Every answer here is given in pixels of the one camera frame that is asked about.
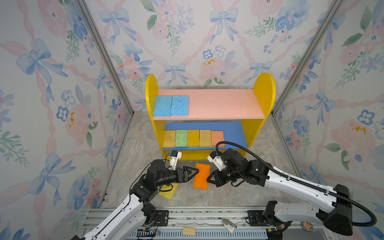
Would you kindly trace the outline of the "dark orange sponge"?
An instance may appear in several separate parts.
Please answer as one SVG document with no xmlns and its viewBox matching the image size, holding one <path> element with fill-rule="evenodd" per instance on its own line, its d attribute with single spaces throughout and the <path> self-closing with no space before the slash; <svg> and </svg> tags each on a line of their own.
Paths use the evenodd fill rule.
<svg viewBox="0 0 384 240">
<path fill-rule="evenodd" d="M 210 175 L 211 166 L 197 163 L 196 168 L 199 170 L 199 173 L 194 177 L 193 188 L 207 191 L 209 189 L 207 178 Z"/>
</svg>

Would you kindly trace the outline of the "green sponge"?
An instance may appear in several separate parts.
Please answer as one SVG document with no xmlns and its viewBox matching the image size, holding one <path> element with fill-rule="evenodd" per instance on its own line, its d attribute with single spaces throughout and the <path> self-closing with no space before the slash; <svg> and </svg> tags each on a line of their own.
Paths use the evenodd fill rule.
<svg viewBox="0 0 384 240">
<path fill-rule="evenodd" d="M 188 131 L 176 130 L 175 147 L 186 148 L 188 146 Z"/>
</svg>

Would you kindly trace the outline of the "dull yellow sponge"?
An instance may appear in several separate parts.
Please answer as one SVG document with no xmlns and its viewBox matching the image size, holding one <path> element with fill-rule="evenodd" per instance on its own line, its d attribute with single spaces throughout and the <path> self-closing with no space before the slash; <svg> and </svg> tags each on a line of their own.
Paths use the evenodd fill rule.
<svg viewBox="0 0 384 240">
<path fill-rule="evenodd" d="M 175 148 L 176 131 L 165 131 L 163 138 L 163 148 Z"/>
</svg>

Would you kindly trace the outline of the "deep yellow sponge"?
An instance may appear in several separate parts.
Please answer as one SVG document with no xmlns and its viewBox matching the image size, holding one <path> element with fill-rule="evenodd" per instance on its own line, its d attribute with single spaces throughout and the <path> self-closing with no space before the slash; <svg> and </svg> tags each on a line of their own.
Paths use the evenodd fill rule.
<svg viewBox="0 0 384 240">
<path fill-rule="evenodd" d="M 199 148 L 200 147 L 200 131 L 199 130 L 188 130 L 188 148 Z"/>
</svg>

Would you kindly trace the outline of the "tan yellow sponge front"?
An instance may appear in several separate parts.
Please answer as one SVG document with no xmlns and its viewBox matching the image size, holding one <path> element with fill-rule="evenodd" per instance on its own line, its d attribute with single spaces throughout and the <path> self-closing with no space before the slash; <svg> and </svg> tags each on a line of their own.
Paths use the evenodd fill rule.
<svg viewBox="0 0 384 240">
<path fill-rule="evenodd" d="M 212 131 L 200 130 L 200 148 L 212 147 Z"/>
</svg>

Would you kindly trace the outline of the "light orange sponge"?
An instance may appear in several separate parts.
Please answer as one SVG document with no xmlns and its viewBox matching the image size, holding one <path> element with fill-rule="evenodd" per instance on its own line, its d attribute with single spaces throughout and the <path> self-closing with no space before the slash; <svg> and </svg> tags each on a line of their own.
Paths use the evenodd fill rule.
<svg viewBox="0 0 384 240">
<path fill-rule="evenodd" d="M 215 148 L 217 143 L 224 141 L 224 132 L 223 131 L 211 131 L 211 142 L 212 147 Z"/>
</svg>

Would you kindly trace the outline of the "blue sponge front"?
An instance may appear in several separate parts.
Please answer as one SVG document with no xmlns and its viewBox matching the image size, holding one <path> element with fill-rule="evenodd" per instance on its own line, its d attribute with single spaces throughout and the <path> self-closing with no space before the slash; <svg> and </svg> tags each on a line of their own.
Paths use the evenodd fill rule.
<svg viewBox="0 0 384 240">
<path fill-rule="evenodd" d="M 173 96 L 171 106 L 171 116 L 185 117 L 189 114 L 189 97 Z"/>
</svg>

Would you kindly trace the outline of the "blue sponge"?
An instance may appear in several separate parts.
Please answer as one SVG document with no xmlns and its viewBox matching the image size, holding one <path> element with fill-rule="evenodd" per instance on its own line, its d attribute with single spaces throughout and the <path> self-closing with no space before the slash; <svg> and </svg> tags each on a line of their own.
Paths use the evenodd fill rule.
<svg viewBox="0 0 384 240">
<path fill-rule="evenodd" d="M 171 106 L 171 116 L 185 117 L 189 114 L 189 97 L 173 96 Z"/>
<path fill-rule="evenodd" d="M 172 96 L 157 96 L 154 106 L 154 117 L 170 117 L 172 109 Z"/>
</svg>

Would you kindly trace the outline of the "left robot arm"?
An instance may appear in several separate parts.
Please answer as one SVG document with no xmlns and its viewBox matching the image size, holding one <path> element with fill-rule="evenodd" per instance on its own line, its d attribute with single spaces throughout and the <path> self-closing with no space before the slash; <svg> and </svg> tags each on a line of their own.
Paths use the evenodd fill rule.
<svg viewBox="0 0 384 240">
<path fill-rule="evenodd" d="M 156 208 L 150 201 L 158 195 L 164 185 L 187 183 L 199 169 L 184 166 L 170 170 L 165 160 L 149 163 L 139 177 L 132 183 L 129 194 L 123 202 L 97 227 L 83 237 L 73 240 L 125 240 L 139 227 L 154 222 Z"/>
</svg>

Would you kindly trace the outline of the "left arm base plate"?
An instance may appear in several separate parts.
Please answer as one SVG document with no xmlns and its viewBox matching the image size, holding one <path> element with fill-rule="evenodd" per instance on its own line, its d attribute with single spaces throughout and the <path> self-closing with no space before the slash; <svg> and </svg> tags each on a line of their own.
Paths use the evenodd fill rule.
<svg viewBox="0 0 384 240">
<path fill-rule="evenodd" d="M 169 222 L 168 210 L 155 210 L 146 215 L 145 226 L 167 227 Z"/>
</svg>

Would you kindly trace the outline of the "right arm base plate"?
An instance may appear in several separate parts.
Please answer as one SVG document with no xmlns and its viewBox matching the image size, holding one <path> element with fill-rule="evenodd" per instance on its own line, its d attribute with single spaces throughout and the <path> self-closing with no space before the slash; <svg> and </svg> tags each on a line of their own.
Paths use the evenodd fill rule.
<svg viewBox="0 0 384 240">
<path fill-rule="evenodd" d="M 251 227 L 266 227 L 269 225 L 267 218 L 264 216 L 262 210 L 249 210 L 247 211 L 246 222 Z"/>
</svg>

